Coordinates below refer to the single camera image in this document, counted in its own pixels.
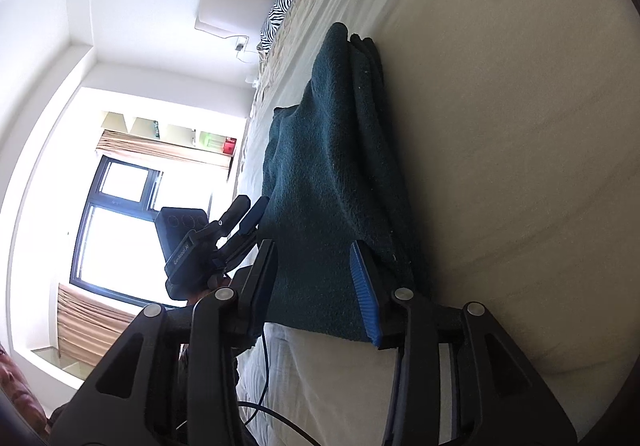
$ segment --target dark green towel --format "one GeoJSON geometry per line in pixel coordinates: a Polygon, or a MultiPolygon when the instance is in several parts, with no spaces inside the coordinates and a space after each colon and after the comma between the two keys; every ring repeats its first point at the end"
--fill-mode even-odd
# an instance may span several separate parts
{"type": "Polygon", "coordinates": [[[267,321],[367,341],[349,270],[364,240],[389,288],[429,281],[395,158],[378,51],[335,23],[302,102],[277,108],[264,155],[271,200],[258,238],[278,246],[267,321]]]}

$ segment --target bed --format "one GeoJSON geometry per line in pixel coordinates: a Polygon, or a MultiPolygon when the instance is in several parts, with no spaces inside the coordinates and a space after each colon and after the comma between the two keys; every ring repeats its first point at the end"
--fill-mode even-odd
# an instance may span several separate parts
{"type": "MultiPolygon", "coordinates": [[[[640,17],[632,0],[296,0],[260,78],[238,193],[333,22],[371,36],[438,301],[484,302],[585,435],[640,352],[640,17]]],[[[267,406],[322,444],[381,444],[394,354],[266,327],[267,406]]],[[[240,358],[257,400],[261,348],[240,358]]],[[[446,408],[446,394],[443,394],[446,408]]],[[[261,445],[304,444],[277,422],[261,445]]],[[[441,442],[447,439],[442,427],[441,442]]]]}

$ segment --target pillow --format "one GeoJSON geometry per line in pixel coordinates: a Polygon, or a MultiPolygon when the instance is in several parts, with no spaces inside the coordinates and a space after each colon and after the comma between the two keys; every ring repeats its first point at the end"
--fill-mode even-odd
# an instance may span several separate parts
{"type": "Polygon", "coordinates": [[[293,0],[276,0],[276,3],[271,7],[260,31],[260,44],[265,53],[269,53],[273,39],[292,2],[293,0]]]}

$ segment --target person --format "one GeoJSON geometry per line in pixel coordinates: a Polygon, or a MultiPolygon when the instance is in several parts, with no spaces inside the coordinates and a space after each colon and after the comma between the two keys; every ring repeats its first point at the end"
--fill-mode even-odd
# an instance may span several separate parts
{"type": "Polygon", "coordinates": [[[2,344],[0,344],[0,388],[27,424],[46,440],[50,433],[47,415],[33,395],[24,374],[2,344]]]}

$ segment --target black cable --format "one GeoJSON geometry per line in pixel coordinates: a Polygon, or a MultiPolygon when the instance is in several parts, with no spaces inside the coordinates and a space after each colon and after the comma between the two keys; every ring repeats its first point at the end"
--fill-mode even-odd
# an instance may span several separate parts
{"type": "MultiPolygon", "coordinates": [[[[264,337],[264,328],[262,329],[262,346],[264,348],[264,369],[266,374],[265,374],[264,388],[262,389],[262,395],[260,396],[260,400],[258,401],[258,406],[260,406],[264,401],[264,396],[267,395],[267,390],[269,389],[269,355],[267,353],[267,339],[264,337]]],[[[256,408],[254,411],[254,414],[247,420],[247,422],[244,423],[244,425],[246,426],[252,420],[254,420],[254,417],[258,414],[258,412],[259,412],[259,409],[256,408]]]]}
{"type": "Polygon", "coordinates": [[[255,408],[256,412],[260,411],[260,412],[267,413],[268,415],[271,415],[272,417],[276,418],[280,422],[283,422],[284,424],[289,426],[293,431],[295,431],[298,434],[302,435],[302,437],[304,437],[306,440],[308,440],[314,446],[321,446],[320,443],[317,440],[315,440],[313,437],[311,437],[311,435],[309,435],[306,431],[304,431],[302,428],[300,428],[300,426],[292,423],[289,419],[287,419],[286,417],[281,416],[278,412],[274,412],[271,408],[267,408],[266,406],[261,406],[259,404],[255,404],[254,402],[246,402],[246,401],[238,401],[238,406],[244,406],[244,407],[247,407],[247,408],[255,408]]]}

